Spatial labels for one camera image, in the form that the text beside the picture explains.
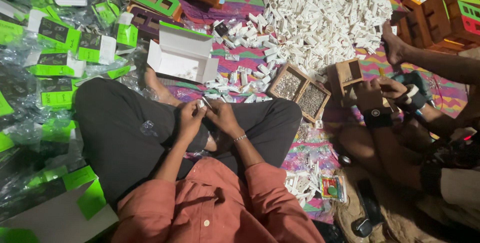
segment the white box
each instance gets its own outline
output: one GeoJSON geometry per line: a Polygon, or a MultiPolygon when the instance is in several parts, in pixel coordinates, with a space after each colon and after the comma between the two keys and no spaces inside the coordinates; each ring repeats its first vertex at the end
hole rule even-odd
{"type": "Polygon", "coordinates": [[[155,72],[198,83],[216,78],[219,60],[209,58],[213,37],[160,22],[159,39],[150,40],[147,59],[155,72]]]}

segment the plastic bag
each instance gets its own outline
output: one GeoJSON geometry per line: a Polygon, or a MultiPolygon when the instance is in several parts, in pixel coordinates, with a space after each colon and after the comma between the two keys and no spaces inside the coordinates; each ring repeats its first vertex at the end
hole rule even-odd
{"type": "Polygon", "coordinates": [[[145,121],[145,123],[143,123],[142,126],[140,127],[140,131],[143,133],[143,135],[158,137],[158,134],[152,129],[153,129],[153,123],[150,120],[145,121]]]}

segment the man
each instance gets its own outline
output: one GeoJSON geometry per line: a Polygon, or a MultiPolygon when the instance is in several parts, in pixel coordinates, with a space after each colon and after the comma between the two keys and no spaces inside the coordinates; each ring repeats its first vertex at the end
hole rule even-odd
{"type": "Polygon", "coordinates": [[[100,78],[75,98],[86,158],[107,202],[118,202],[113,242],[324,242],[279,168],[302,117],[297,104],[212,101],[213,110],[197,109],[175,99],[152,69],[145,80],[158,102],[100,78]],[[146,121],[153,128],[145,135],[146,121]],[[186,151],[222,145],[209,129],[223,131],[234,151],[194,165],[186,151]]]}
{"type": "MultiPolygon", "coordinates": [[[[395,36],[387,23],[382,37],[391,65],[409,62],[451,81],[480,85],[478,60],[411,47],[395,36]]],[[[436,204],[443,215],[480,230],[480,134],[476,134],[480,129],[479,95],[471,95],[471,101],[453,119],[426,104],[427,99],[416,86],[404,86],[386,77],[365,81],[355,92],[367,128],[344,129],[339,139],[345,149],[370,172],[438,197],[436,204]],[[419,161],[407,160],[409,150],[398,142],[382,97],[394,99],[404,112],[441,137],[417,152],[421,154],[417,154],[419,161]]],[[[411,137],[408,142],[419,143],[416,139],[420,137],[411,137]]]]}

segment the watch strap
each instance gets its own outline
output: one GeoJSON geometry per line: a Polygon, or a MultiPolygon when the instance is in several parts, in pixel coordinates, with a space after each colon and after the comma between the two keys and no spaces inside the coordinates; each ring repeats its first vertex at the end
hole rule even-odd
{"type": "Polygon", "coordinates": [[[369,129],[389,128],[393,126],[390,108],[370,109],[362,112],[363,121],[369,129]]]}
{"type": "Polygon", "coordinates": [[[402,111],[414,113],[425,106],[427,98],[420,93],[416,85],[408,84],[406,87],[408,90],[405,94],[395,99],[395,104],[402,109],[402,111]]]}

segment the small packet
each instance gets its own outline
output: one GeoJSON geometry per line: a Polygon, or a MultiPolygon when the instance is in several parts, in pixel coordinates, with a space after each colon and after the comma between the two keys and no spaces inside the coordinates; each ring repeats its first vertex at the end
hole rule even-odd
{"type": "Polygon", "coordinates": [[[343,176],[320,176],[322,199],[347,202],[347,189],[343,176]]]}

